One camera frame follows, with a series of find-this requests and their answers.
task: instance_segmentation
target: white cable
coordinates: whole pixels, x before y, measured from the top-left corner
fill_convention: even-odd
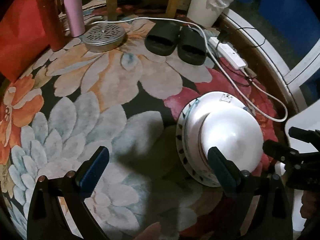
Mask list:
[[[195,24],[195,23],[192,23],[192,22],[185,22],[185,21],[181,21],[181,20],[176,20],[176,19],[167,19],[167,18],[153,18],[153,17],[137,17],[137,18],[133,18],[133,19],[129,19],[129,20],[124,20],[124,21],[113,21],[113,22],[108,22],[108,21],[97,21],[97,22],[93,22],[93,23],[90,23],[89,25],[93,25],[93,24],[97,24],[97,23],[126,23],[126,22],[131,22],[131,21],[134,21],[134,20],[138,20],[138,19],[146,19],[146,20],[166,20],[166,21],[173,21],[173,22],[180,22],[180,23],[184,23],[184,24],[188,24],[188,25],[193,25],[195,27],[197,27],[201,33],[202,33],[202,36],[204,38],[204,42],[205,42],[205,47],[208,51],[208,53],[210,54],[210,56],[212,57],[212,59],[214,60],[214,62],[217,64],[217,66],[220,68],[221,72],[228,78],[228,80],[230,81],[230,83],[235,87],[235,89],[239,92],[239,94],[244,98],[244,100],[246,100],[256,111],[258,111],[260,114],[262,114],[264,117],[266,118],[269,118],[271,119],[272,121],[275,121],[275,122],[283,122],[287,119],[288,117],[288,110],[287,110],[287,107],[284,105],[284,103],[282,103],[279,99],[275,98],[274,96],[268,94],[267,92],[263,91],[260,87],[258,87],[254,82],[252,82],[252,84],[261,92],[265,93],[266,95],[270,96],[271,98],[273,98],[274,100],[278,101],[283,107],[284,107],[284,110],[285,110],[285,115],[284,115],[284,118],[282,119],[276,119],[276,118],[273,118],[267,114],[265,114],[264,112],[262,112],[259,108],[257,108],[241,91],[240,89],[237,87],[237,85],[233,82],[232,78],[228,75],[228,73],[223,69],[223,67],[220,65],[219,61],[216,59],[216,57],[213,55],[213,53],[211,52],[211,49],[209,48],[209,45],[208,45],[208,41],[207,41],[207,37],[205,36],[205,33],[203,31],[203,29]]]

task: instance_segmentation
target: pair of black slippers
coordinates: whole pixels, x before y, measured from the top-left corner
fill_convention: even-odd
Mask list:
[[[169,56],[176,46],[178,56],[191,65],[202,65],[206,58],[204,39],[195,30],[172,21],[156,23],[145,38],[146,48],[157,55]]]

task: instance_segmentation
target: flower pattern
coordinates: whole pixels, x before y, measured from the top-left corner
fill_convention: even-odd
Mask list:
[[[110,161],[85,203],[111,240],[204,237],[229,205],[221,188],[197,183],[181,165],[175,121],[189,101],[210,91],[243,99],[209,58],[193,66],[176,51],[168,57],[149,52],[144,38],[153,22],[121,25],[127,40],[119,48],[93,53],[81,37],[74,38],[60,51],[41,55],[1,101],[1,187],[25,239],[37,178],[76,170],[99,146],[109,149]],[[232,79],[246,84],[241,73],[220,61]],[[265,95],[240,89],[261,110],[276,115]],[[264,139],[276,140],[273,122],[250,110]],[[254,174],[268,166],[263,155]],[[80,236],[63,198],[60,204],[71,231]]]

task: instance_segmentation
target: white trash bin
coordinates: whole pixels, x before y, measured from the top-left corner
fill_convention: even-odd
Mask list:
[[[187,17],[204,27],[211,27],[233,0],[191,0]]]

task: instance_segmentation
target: screw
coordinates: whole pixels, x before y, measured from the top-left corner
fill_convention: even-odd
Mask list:
[[[250,175],[250,172],[247,171],[247,170],[242,170],[242,171],[241,171],[241,174],[242,174],[243,176],[245,176],[245,177],[248,177],[248,176]]]
[[[42,175],[38,178],[38,181],[43,182],[46,178],[47,178],[46,176]]]
[[[68,178],[72,178],[75,174],[76,174],[75,171],[68,171],[66,175]]]
[[[273,174],[273,175],[272,175],[272,177],[273,177],[273,179],[275,179],[275,180],[280,179],[280,177],[279,177],[279,175],[278,175],[278,174]]]

